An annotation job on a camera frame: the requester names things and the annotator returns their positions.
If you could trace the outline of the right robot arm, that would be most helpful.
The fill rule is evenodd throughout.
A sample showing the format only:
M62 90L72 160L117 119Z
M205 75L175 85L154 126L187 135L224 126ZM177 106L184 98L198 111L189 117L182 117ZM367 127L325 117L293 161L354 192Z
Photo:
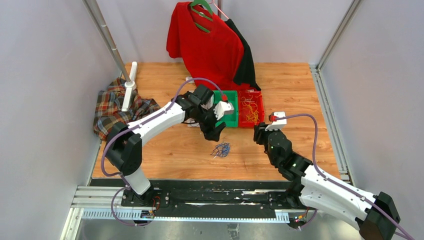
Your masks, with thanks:
M400 222L393 198L354 187L293 151L292 142L280 129L264 122L255 125L253 141L264 147L270 164L291 182L286 203L323 211L356 229L365 240L390 240Z

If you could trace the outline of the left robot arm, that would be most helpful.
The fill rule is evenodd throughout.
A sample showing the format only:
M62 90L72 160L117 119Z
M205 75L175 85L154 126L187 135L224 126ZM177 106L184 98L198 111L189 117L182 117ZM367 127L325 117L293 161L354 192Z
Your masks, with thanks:
M201 84L193 92L178 93L164 107L140 120L113 125L102 159L108 160L117 168L117 175L134 192L133 198L140 206L149 206L153 201L153 193L149 190L151 183L142 168L142 148L146 143L188 119L199 124L206 140L220 140L221 132L226 127L226 123L221 122L221 119L232 114L234 107L222 93L218 103L205 108L204 105L213 95L212 90Z

